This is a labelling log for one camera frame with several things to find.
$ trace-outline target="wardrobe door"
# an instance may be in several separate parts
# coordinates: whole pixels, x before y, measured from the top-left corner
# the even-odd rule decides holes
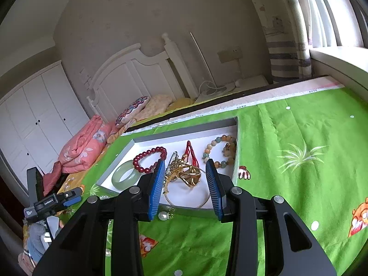
[[[23,89],[38,125],[54,150],[60,153],[72,135],[56,111],[41,75],[25,84]]]
[[[44,173],[50,172],[58,154],[38,126],[38,121],[29,107],[23,88],[12,94],[5,101],[5,105],[19,137],[34,161]]]
[[[9,117],[5,103],[0,105],[0,148],[8,164],[27,189],[27,169],[37,167],[29,151],[23,145],[21,138]]]
[[[72,135],[89,121],[89,118],[76,97],[61,64],[42,74],[47,91]]]

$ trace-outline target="black device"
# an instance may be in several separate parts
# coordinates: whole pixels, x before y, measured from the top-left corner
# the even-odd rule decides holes
[[[36,167],[27,169],[27,184],[30,205],[24,209],[24,217],[32,223],[45,220],[82,200],[82,189],[79,187],[44,198],[43,177]]]
[[[108,222],[114,220],[111,275],[143,276],[138,221],[157,213],[164,161],[143,175],[137,186],[117,197],[90,196],[60,231],[37,264],[34,276],[103,276]],[[266,276],[336,276],[327,255],[291,206],[281,197],[253,197],[217,173],[210,159],[206,177],[214,211],[222,223],[233,222],[226,276],[256,276],[257,219],[264,221]],[[68,265],[55,265],[67,262]]]

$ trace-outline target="striped curtain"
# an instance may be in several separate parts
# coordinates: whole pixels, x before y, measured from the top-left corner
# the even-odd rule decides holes
[[[311,76],[303,12],[298,0],[252,0],[270,53],[275,82]]]

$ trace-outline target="multicolored beaded bracelet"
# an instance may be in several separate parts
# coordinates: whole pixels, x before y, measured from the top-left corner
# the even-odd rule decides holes
[[[232,165],[235,162],[235,151],[236,151],[236,138],[228,135],[222,135],[221,137],[217,137],[215,140],[211,141],[211,144],[208,144],[205,152],[203,153],[203,160],[206,163],[208,161],[209,154],[211,153],[211,149],[217,145],[217,143],[220,143],[221,141],[227,141],[228,143],[225,145],[222,152],[224,153],[225,157],[229,157],[227,161],[216,161],[215,167],[216,168],[225,168],[227,165]]]
[[[151,165],[149,168],[143,168],[141,166],[139,166],[139,160],[148,156],[148,155],[151,155],[152,153],[156,153],[156,152],[160,152],[161,155],[160,155],[160,158],[163,159],[163,160],[166,160],[166,157],[167,157],[167,151],[166,151],[166,148],[165,147],[156,147],[156,148],[152,148],[152,149],[148,149],[146,152],[142,152],[140,153],[139,155],[136,155],[133,159],[133,165],[134,165],[134,169],[137,169],[139,173],[150,173],[154,170],[154,168],[156,167],[157,165],[157,162],[155,162],[153,165]]]

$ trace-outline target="green tablecloth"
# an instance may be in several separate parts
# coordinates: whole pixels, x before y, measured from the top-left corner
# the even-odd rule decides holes
[[[238,118],[237,156],[252,175],[251,180],[238,180],[238,186],[262,198],[284,196],[309,228],[317,221],[319,227],[312,233],[341,275],[368,238],[368,227],[348,238],[352,210],[368,197],[368,107],[348,89],[244,107],[119,137],[84,178],[83,201],[93,194],[110,196],[95,182],[132,138],[229,117]],[[262,223],[258,226],[258,274],[264,275]],[[168,276],[182,270],[183,276],[224,275],[231,227],[231,223],[180,215],[140,223],[141,234],[159,241],[143,259],[145,274]],[[112,225],[109,230],[107,248]],[[109,264],[106,258],[107,275]]]

